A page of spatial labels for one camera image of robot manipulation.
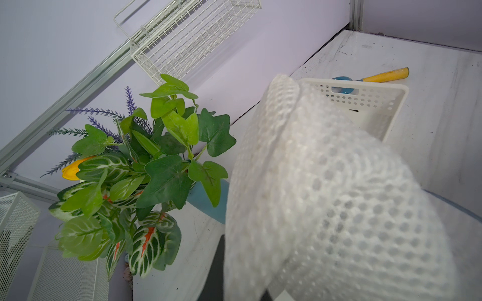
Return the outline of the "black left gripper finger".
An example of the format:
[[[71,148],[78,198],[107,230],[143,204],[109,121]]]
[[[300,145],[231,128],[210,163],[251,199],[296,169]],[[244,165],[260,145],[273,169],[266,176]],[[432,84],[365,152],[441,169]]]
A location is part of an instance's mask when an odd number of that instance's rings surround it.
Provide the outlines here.
[[[212,265],[198,301],[223,301],[223,268],[225,255],[225,235],[220,241]]]

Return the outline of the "white mesh laundry bag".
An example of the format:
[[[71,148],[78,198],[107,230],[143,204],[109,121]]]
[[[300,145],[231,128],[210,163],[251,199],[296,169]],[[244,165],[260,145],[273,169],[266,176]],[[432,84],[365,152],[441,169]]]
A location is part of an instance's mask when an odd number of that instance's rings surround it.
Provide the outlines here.
[[[481,223],[314,86],[267,87],[227,203],[225,300],[480,300]]]

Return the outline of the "teal vase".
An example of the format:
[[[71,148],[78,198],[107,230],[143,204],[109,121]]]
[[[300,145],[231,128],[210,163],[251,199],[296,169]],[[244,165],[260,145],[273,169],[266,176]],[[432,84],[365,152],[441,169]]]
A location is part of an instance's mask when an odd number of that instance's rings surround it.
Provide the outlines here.
[[[213,206],[201,182],[194,184],[188,194],[187,202],[217,222],[225,224],[229,182],[222,179],[220,184],[222,192],[218,206]]]

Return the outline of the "green artificial plant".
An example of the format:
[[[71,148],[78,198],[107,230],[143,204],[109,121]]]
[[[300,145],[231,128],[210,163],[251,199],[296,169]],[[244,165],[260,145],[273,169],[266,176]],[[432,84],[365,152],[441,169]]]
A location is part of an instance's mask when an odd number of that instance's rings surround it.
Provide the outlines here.
[[[59,128],[51,135],[77,138],[71,155],[53,168],[73,185],[59,192],[50,213],[62,221],[57,235],[65,258],[106,260],[112,275],[127,255],[133,275],[146,277],[177,258],[182,233],[172,215],[201,182],[218,206],[221,180],[228,172],[213,160],[201,161],[195,147],[215,158],[232,149],[230,117],[201,109],[198,97],[180,79],[163,74],[164,83],[146,94],[149,112],[137,107],[126,90],[128,113],[74,108],[87,114],[83,129]]]

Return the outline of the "cream perforated plastic basket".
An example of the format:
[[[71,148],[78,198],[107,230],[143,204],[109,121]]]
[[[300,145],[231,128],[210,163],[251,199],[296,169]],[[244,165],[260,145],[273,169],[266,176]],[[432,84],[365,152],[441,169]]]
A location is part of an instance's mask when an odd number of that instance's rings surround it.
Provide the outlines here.
[[[401,84],[310,78],[301,81],[316,87],[356,126],[382,142],[387,141],[409,94],[409,88]]]

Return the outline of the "blue yellow garden fork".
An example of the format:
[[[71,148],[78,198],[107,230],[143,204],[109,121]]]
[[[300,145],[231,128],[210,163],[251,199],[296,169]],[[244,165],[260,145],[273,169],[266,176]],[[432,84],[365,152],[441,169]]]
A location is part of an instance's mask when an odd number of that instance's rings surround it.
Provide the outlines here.
[[[405,68],[373,75],[371,77],[365,77],[363,79],[358,80],[358,82],[375,82],[375,83],[392,82],[396,80],[406,79],[409,76],[409,74],[410,74],[409,68],[405,67]],[[354,89],[333,87],[333,91],[337,93],[342,93],[342,94],[351,94],[354,91]]]

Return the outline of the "white mesh lower wall shelf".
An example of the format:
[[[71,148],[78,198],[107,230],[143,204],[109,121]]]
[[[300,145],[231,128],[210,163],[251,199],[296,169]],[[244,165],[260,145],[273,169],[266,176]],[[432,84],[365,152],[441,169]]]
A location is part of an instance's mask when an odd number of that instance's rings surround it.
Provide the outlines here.
[[[28,300],[108,300],[105,259],[64,258],[57,247],[43,249]]]

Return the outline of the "white mesh wall shelf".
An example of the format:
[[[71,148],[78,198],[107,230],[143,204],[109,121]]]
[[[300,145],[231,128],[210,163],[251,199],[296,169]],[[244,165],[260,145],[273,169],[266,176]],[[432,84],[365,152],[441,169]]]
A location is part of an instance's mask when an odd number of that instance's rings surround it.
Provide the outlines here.
[[[1,300],[6,300],[40,215],[23,193],[1,197]]]
[[[28,300],[108,300],[105,259],[64,258],[57,247],[43,249]]]

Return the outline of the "white mesh upper wall shelf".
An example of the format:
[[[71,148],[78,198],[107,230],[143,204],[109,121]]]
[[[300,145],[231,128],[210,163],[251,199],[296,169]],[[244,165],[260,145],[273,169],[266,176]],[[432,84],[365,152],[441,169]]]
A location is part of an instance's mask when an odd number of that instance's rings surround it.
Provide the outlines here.
[[[6,300],[40,215],[23,193],[1,197],[1,300]]]

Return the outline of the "aluminium frame rail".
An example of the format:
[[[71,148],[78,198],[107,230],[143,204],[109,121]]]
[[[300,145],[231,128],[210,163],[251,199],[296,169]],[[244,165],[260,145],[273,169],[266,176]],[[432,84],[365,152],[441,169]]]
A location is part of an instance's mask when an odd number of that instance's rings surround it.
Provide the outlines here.
[[[125,41],[1,149],[1,191],[9,193],[19,191],[46,203],[56,201],[58,188],[19,176],[11,171],[11,167],[23,161],[34,148],[44,143],[49,130],[67,120],[68,108],[91,102],[122,72],[126,71],[133,64],[130,48],[130,42]]]

